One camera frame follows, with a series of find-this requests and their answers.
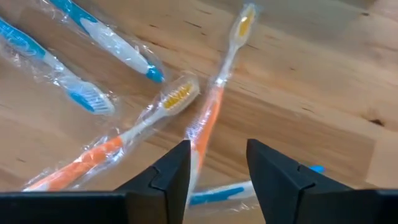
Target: wood grain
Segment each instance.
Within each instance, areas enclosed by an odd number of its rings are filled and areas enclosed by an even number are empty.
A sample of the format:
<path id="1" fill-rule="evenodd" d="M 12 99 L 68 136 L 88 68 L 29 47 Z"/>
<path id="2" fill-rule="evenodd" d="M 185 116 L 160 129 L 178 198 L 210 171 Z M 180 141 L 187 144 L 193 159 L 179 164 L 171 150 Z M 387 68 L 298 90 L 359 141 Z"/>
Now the wood grain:
<path id="1" fill-rule="evenodd" d="M 86 38 L 29 8 L 3 17 L 52 49 L 79 75 L 121 99 L 127 128 L 159 92 Z M 195 72 L 206 86 L 220 67 L 241 1 L 95 0 L 164 61 L 172 77 Z M 263 13 L 238 55 L 200 185 L 248 179 L 247 138 L 257 138 L 353 187 L 398 187 L 398 3 L 394 0 L 263 1 Z M 115 121 L 96 120 L 51 85 L 0 63 L 1 190 L 18 189 L 45 167 L 73 159 Z M 195 103 L 87 189 L 113 189 L 183 138 Z M 187 215 L 187 223 L 264 223 L 259 209 Z"/>

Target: blue handle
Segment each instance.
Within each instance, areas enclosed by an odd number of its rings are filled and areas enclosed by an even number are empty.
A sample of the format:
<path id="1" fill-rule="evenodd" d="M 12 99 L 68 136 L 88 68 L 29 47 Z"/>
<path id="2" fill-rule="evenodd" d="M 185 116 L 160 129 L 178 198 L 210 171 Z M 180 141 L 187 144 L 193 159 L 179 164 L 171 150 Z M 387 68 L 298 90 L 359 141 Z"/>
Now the blue handle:
<path id="1" fill-rule="evenodd" d="M 25 56 L 34 57 L 39 60 L 44 58 L 45 49 L 40 44 L 29 35 L 16 29 L 2 19 L 0 19 L 0 34 L 10 45 Z"/>
<path id="2" fill-rule="evenodd" d="M 64 13 L 66 13 L 69 17 L 73 19 L 87 34 L 90 34 L 86 28 L 81 23 L 81 19 L 87 19 L 91 22 L 98 22 L 94 16 L 90 13 L 86 12 L 80 6 L 75 4 L 72 0 L 50 0 L 50 2 Z"/>

